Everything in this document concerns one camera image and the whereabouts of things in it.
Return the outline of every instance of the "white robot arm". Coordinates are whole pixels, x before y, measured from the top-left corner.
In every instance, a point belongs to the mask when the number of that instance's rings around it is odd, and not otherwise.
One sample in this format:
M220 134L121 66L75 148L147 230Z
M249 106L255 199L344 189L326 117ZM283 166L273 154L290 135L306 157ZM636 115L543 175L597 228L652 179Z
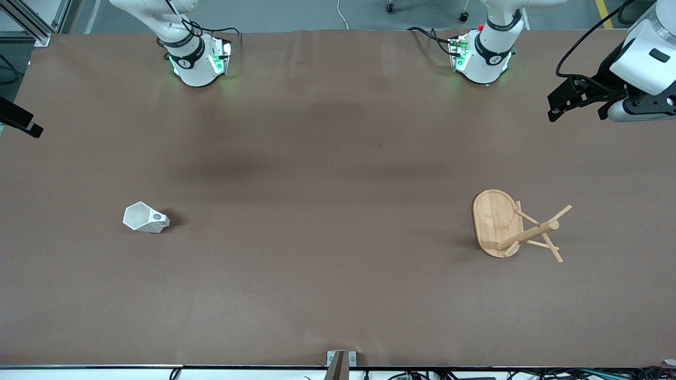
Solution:
M231 43L203 33L183 16L195 10L199 0L110 0L110 3L139 19L158 36L169 52L174 73L186 85L206 86L226 74Z
M552 122L573 108L599 101L606 103L599 109L602 120L676 118L674 0L658 0L644 13L596 75L562 76L566 80L548 97Z
M476 83L491 83L507 70L514 42L523 30L522 8L547 8L567 0L481 0L488 8L484 27L451 41L455 71Z

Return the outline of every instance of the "yellow tape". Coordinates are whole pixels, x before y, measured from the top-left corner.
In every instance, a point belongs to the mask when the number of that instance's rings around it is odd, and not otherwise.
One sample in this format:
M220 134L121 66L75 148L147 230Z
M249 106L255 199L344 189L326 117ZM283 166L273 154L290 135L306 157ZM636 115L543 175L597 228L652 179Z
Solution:
M606 7L606 2L603 0L596 0L596 7L598 8L598 14L601 15L601 18L608 17L608 8ZM607 20L603 23L603 27L606 29L612 29L612 22Z

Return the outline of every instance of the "wooden oval base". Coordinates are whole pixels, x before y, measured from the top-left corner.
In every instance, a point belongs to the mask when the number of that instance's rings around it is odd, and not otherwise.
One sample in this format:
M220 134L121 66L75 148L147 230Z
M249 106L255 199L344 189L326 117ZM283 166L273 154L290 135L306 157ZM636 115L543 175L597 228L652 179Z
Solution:
M481 249L496 258L513 256L518 248L506 255L498 243L523 232L523 219L514 213L521 209L512 197L500 190L486 190L477 195L472 205L474 228Z

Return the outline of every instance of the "brown table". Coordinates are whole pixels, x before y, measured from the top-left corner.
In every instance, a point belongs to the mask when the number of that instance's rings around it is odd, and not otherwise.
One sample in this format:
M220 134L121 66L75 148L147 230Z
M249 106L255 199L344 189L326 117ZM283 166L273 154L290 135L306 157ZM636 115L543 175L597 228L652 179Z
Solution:
M526 32L490 87L409 32L246 35L193 89L152 35L56 35L0 139L0 362L646 366L676 354L676 128L547 120L580 32ZM590 37L564 70L623 38ZM497 188L566 260L482 253ZM122 224L143 200L160 235Z

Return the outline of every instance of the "blue-gray floor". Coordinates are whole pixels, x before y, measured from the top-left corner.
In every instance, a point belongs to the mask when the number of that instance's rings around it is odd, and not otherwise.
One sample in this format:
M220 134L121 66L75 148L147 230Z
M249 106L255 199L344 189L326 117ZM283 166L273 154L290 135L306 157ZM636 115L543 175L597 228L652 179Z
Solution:
M637 0L625 17L636 19L654 0ZM623 0L605 0L612 11ZM458 16L464 0L394 0L395 12L385 11L387 0L340 0L341 11L351 29L403 30L409 26L446 29L462 26ZM244 33L289 32L345 28L336 10L337 0L202 0L190 18L207 28L237 27ZM465 26L475 27L486 19L486 9L470 0L470 17ZM115 8L108 0L79 0L72 8L70 32L123 33L150 32L132 16ZM560 7L530 9L532 29L586 29L600 20L595 0L569 0ZM626 27L615 18L617 28ZM0 43L0 53L24 71L32 45ZM2 80L9 72L0 72ZM13 99L19 83L0 86L0 96Z

